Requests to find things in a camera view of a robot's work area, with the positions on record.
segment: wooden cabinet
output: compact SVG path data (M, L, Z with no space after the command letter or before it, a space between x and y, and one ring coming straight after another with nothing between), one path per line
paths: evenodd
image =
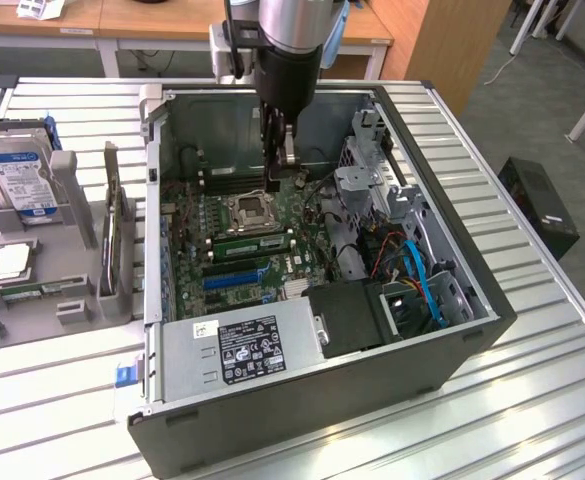
M430 80L459 115L510 0L369 0L394 37L381 78Z

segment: hard drive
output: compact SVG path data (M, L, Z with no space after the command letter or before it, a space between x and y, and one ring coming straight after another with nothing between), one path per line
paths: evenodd
M25 225L55 221L67 202L50 170L59 148L51 119L0 121L0 209L14 208Z

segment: black box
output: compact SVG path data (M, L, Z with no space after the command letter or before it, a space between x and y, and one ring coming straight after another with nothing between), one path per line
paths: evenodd
M543 166L510 157L499 172L499 180L559 260L579 239L579 233Z

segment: white paper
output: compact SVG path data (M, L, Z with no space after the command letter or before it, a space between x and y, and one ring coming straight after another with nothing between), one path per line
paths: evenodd
M53 18L59 18L61 16L61 11L63 10L63 5L65 4L65 0L52 0L45 4L45 9L43 10L43 15L39 20L51 20Z
M20 0L16 7L19 18L35 18L36 20L50 20L61 16L65 0Z

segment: red cable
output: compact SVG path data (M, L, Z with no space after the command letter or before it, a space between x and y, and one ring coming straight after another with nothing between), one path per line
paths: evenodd
M370 278L374 278L374 275L376 274L376 270L379 268L379 262L381 261L381 257L383 256L383 250L385 250L385 245L388 243L388 240L390 239L390 237L392 237L394 235L399 235L400 237L407 238L401 232L390 232L385 236L385 239L383 240L383 243L381 244L381 250L379 251L379 256L376 257L376 262L374 263L374 269L372 270L372 275L370 275Z

